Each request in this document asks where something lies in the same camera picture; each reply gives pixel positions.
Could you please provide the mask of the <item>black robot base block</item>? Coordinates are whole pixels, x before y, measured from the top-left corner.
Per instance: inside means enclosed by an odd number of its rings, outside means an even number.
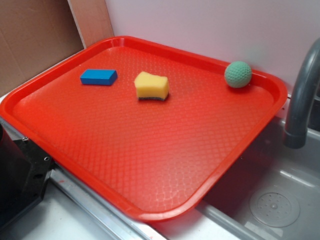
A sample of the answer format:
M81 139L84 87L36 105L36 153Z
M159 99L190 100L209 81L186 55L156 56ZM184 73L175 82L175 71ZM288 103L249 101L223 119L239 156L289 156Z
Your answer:
M44 198L52 157L30 139L13 140L0 127L0 229Z

